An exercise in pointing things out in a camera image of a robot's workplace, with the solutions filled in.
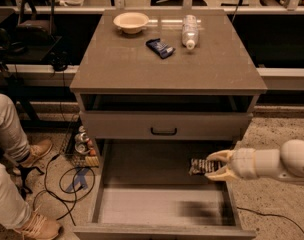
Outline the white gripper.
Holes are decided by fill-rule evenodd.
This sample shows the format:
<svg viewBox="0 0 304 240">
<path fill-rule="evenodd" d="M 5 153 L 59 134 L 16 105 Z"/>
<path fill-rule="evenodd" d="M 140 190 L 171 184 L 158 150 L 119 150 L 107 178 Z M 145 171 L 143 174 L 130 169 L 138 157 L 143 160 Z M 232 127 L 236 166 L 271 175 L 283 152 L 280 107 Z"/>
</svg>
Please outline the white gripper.
<svg viewBox="0 0 304 240">
<path fill-rule="evenodd" d="M 221 168 L 215 172 L 206 173 L 205 176 L 212 181 L 232 181 L 237 178 L 252 180 L 257 178 L 255 169 L 255 150 L 241 148 L 238 150 L 221 150 L 207 156 L 208 161 L 221 161 L 228 163 L 232 170 Z"/>
</svg>

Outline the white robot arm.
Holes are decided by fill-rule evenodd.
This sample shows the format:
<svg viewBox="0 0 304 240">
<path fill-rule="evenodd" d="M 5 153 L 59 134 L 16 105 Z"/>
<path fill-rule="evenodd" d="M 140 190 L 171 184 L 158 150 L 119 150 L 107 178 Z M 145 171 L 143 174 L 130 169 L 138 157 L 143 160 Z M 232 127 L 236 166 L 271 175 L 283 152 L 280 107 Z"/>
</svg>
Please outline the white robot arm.
<svg viewBox="0 0 304 240">
<path fill-rule="evenodd" d="M 222 162 L 215 171 L 206 172 L 212 181 L 270 178 L 288 184 L 304 185 L 304 141 L 289 140 L 279 149 L 240 148 L 210 154 L 207 162 Z"/>
</svg>

